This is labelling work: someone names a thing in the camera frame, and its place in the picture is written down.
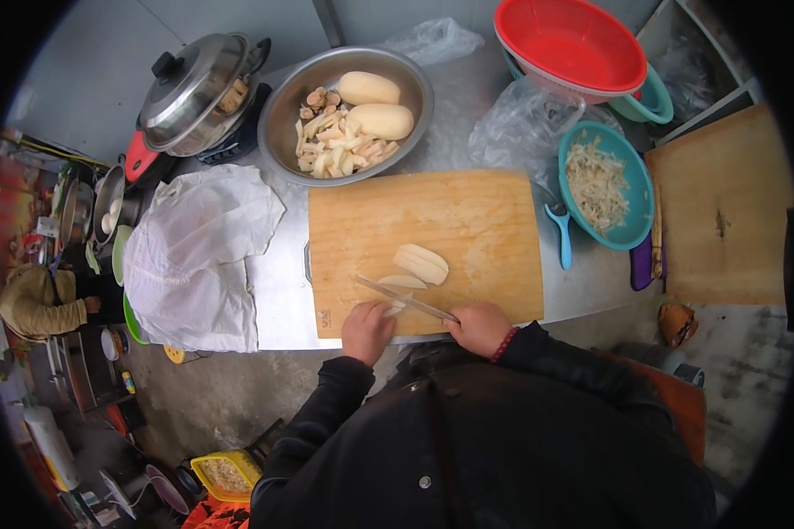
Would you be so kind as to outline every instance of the wooden cutting board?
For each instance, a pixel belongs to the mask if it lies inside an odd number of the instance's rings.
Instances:
[[[659,186],[667,295],[686,303],[784,305],[791,173],[766,104],[645,154]]]
[[[309,190],[311,283],[319,338],[340,338],[354,305],[379,294],[355,283],[408,274],[392,264],[416,244],[449,265],[441,286],[414,297],[443,311],[495,302],[513,323],[543,318],[539,230],[524,172],[473,170],[383,176]],[[409,289],[392,287],[397,291]],[[436,318],[403,310],[396,335],[445,332]]]

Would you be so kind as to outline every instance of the yellow stool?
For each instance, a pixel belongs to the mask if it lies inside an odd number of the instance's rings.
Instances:
[[[165,348],[165,354],[168,355],[168,358],[174,364],[187,364],[189,362],[201,360],[203,358],[208,358],[209,356],[211,356],[211,354],[203,356],[200,353],[194,352],[192,354],[195,354],[197,356],[196,358],[190,358],[189,360],[185,360],[185,357],[187,355],[185,351],[181,349],[177,349],[176,347],[171,347],[170,345],[164,345],[164,348]]]

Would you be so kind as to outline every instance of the knife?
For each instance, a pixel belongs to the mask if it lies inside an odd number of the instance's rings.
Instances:
[[[401,303],[405,303],[406,306],[410,306],[411,308],[415,309],[416,311],[423,312],[424,314],[428,314],[429,316],[433,316],[438,318],[439,320],[450,320],[451,322],[461,323],[459,318],[453,316],[452,314],[448,314],[444,311],[439,311],[434,306],[429,306],[426,303],[419,302],[418,300],[413,300],[410,297],[406,297],[399,292],[392,291],[390,288],[377,283],[376,281],[370,281],[370,279],[357,275],[353,278],[359,284],[363,284],[368,289],[372,291],[377,291],[382,295],[388,296],[392,301],[397,301]]]

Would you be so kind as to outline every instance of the egg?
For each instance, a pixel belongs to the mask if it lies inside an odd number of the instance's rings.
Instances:
[[[116,198],[112,201],[112,206],[109,206],[109,213],[112,214],[113,217],[117,218],[121,212],[121,206],[124,205],[123,198]]]
[[[111,218],[111,213],[104,213],[103,218],[100,219],[100,227],[103,229],[103,233],[106,235],[109,235],[112,232],[112,226],[109,225],[109,220]]]

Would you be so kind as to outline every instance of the small bottle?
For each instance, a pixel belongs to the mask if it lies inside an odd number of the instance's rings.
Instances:
[[[135,384],[133,384],[132,375],[129,374],[129,371],[124,371],[121,373],[121,378],[124,379],[124,386],[127,387],[127,391],[130,394],[135,395]]]

